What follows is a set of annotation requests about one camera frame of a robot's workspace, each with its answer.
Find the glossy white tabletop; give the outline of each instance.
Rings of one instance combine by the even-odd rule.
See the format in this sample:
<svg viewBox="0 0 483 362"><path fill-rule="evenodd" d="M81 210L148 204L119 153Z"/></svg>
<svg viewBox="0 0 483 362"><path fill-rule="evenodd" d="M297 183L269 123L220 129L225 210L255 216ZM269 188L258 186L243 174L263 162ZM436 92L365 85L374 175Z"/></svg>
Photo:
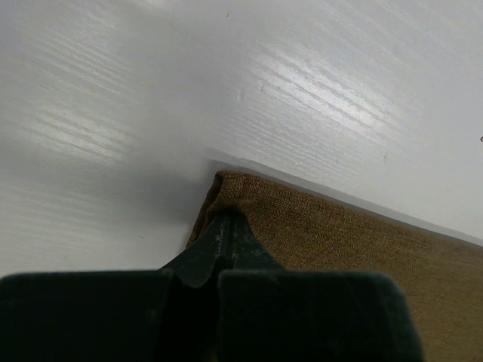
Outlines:
<svg viewBox="0 0 483 362"><path fill-rule="evenodd" d="M243 166L483 244L483 2L0 4L0 275L156 268Z"/></svg>

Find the white background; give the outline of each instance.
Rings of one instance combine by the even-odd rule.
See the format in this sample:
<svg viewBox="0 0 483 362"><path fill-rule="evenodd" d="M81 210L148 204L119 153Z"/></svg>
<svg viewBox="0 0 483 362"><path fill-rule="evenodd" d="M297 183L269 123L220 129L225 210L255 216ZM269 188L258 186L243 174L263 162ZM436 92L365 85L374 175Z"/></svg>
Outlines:
<svg viewBox="0 0 483 362"><path fill-rule="evenodd" d="M157 268L214 171L483 244L483 2L0 4L0 275Z"/></svg>

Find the brown towel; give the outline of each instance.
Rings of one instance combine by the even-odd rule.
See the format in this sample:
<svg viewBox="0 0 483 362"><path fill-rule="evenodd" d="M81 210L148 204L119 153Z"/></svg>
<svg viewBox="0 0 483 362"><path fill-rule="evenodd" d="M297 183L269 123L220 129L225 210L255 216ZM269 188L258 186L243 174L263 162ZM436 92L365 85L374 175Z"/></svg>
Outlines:
<svg viewBox="0 0 483 362"><path fill-rule="evenodd" d="M229 171L217 173L188 245L225 207L242 212L287 268L365 270L396 279L428 361L483 361L483 247Z"/></svg>

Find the brown textile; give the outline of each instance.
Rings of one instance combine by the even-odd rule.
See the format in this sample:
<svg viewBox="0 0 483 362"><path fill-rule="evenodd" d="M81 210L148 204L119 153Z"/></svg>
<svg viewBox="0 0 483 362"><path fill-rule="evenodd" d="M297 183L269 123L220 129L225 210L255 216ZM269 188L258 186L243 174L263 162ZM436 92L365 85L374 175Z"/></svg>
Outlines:
<svg viewBox="0 0 483 362"><path fill-rule="evenodd" d="M230 171L217 173L188 245L226 207L242 212L287 268L392 276L405 289L429 362L483 361L483 247Z"/></svg>

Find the black object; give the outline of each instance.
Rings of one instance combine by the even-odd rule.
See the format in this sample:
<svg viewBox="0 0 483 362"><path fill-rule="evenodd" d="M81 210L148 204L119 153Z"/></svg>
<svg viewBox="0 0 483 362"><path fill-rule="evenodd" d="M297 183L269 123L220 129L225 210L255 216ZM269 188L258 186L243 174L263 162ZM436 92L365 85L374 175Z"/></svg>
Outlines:
<svg viewBox="0 0 483 362"><path fill-rule="evenodd" d="M383 275L286 271L224 211L159 271L0 281L0 360L422 361Z"/></svg>

